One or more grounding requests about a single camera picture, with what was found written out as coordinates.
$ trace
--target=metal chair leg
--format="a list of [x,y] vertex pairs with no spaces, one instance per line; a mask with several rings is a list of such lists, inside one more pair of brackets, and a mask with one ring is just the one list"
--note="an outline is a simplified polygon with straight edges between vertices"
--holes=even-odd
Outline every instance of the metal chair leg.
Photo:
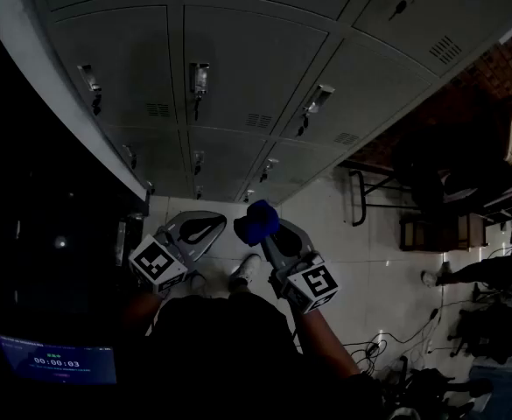
[[350,177],[357,176],[359,178],[359,193],[361,194],[361,218],[355,222],[353,221],[353,227],[356,228],[357,226],[360,226],[364,220],[367,219],[367,197],[364,193],[364,177],[362,176],[362,173],[358,170],[351,171],[349,173]]

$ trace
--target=digital timer display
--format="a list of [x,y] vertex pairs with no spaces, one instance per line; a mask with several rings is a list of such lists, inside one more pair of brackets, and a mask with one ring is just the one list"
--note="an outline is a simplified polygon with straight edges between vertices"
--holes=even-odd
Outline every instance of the digital timer display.
[[111,347],[52,346],[0,336],[1,348],[15,373],[23,378],[72,384],[114,384]]

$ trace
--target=foot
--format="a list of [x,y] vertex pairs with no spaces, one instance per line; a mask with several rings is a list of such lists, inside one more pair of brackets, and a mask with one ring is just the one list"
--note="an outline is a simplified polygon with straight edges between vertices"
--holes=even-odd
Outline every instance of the foot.
[[440,266],[438,274],[440,276],[443,276],[444,274],[452,274],[452,270],[450,269],[450,262],[442,262],[442,266]]
[[262,259],[258,254],[252,254],[246,258],[235,273],[228,280],[228,287],[238,286],[239,284],[248,285],[254,275],[259,272]]
[[425,286],[434,288],[437,285],[437,274],[428,270],[421,271],[421,281]]

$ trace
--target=person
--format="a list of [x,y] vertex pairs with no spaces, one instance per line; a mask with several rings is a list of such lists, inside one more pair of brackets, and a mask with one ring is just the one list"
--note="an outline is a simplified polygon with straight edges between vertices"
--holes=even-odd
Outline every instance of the person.
[[512,254],[475,262],[457,272],[423,270],[421,280],[429,287],[481,282],[498,291],[512,291]]
[[[188,296],[168,301],[145,338],[148,346],[138,358],[144,364],[135,361],[134,369],[163,375],[171,382],[164,387],[166,395],[174,397],[174,389],[184,388],[192,401],[216,391],[228,404],[240,402],[245,410],[247,398],[256,392],[260,405],[275,400],[277,408],[316,408],[323,414],[343,403],[344,409],[362,410],[354,418],[380,418],[377,381],[361,372],[319,309],[301,314],[291,308],[300,353],[286,317],[250,291],[261,261],[259,255],[243,261],[229,278],[228,299]],[[139,311],[152,314],[158,304],[151,297]],[[147,385],[160,383],[150,381]]]

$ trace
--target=blue object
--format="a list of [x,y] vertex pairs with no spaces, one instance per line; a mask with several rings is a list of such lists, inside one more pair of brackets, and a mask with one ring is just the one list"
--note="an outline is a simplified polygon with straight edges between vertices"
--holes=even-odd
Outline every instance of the blue object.
[[258,200],[248,207],[246,216],[235,220],[235,232],[250,246],[279,230],[279,215],[265,200]]

